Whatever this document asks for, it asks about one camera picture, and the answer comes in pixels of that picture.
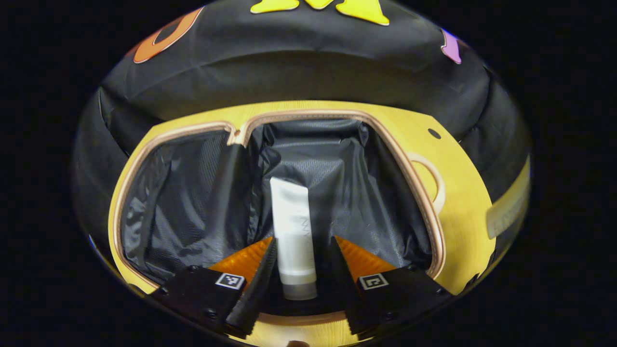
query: white tube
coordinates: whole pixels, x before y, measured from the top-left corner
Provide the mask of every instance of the white tube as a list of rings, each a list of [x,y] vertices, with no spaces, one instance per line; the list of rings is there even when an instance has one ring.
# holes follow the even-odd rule
[[[309,189],[280,178],[270,179],[278,272],[289,300],[317,297],[317,274],[310,229]]]

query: black background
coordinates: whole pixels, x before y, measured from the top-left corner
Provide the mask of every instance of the black background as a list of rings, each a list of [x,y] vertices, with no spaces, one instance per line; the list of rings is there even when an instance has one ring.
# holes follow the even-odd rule
[[[613,109],[602,93],[614,97],[615,89],[612,69],[592,70],[610,58],[600,22],[615,11],[586,2],[407,3],[474,47],[518,99],[534,138],[534,186],[523,231],[490,276],[384,346],[603,345],[616,324],[613,271],[603,269],[615,256],[602,250],[615,232],[610,185],[599,184],[610,171],[614,147],[602,131]],[[138,41],[203,4],[49,1],[8,9],[4,82],[17,108],[4,116],[18,124],[7,121],[15,148],[4,147],[15,164],[5,181],[13,195],[0,344],[217,345],[140,301],[98,263],[68,191],[77,119],[95,87]]]

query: orange letter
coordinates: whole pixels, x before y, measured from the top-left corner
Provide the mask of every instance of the orange letter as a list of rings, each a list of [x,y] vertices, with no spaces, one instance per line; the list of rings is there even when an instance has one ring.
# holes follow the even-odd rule
[[[189,31],[189,29],[193,26],[193,23],[195,23],[197,16],[201,13],[202,9],[204,8],[201,7],[200,9],[197,9],[185,15],[180,20],[180,23],[178,24],[178,27],[176,27],[176,30],[174,30],[171,35],[158,43],[155,44],[154,41],[156,41],[156,38],[159,36],[160,32],[163,29],[155,32],[151,36],[148,36],[148,38],[146,38],[137,48],[133,61],[137,64],[145,62],[148,59],[157,55],[158,53],[166,50],[169,46],[173,45],[174,42],[178,41],[184,34],[186,34],[187,31]]]

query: black fabric liner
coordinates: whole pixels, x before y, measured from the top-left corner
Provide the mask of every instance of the black fabric liner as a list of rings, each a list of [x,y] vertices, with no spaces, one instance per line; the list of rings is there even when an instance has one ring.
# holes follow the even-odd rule
[[[368,125],[350,119],[271,123],[253,131],[246,149],[226,146],[227,135],[164,144],[138,172],[122,238],[127,259],[153,281],[163,283],[189,265],[209,267],[272,236],[272,177],[308,188],[318,298],[285,300],[275,267],[263,312],[304,316],[342,309],[326,252],[333,235],[395,267],[430,266],[420,210],[390,150]],[[153,218],[143,222],[148,192],[157,184],[163,185]],[[148,242],[140,242],[142,236]]]

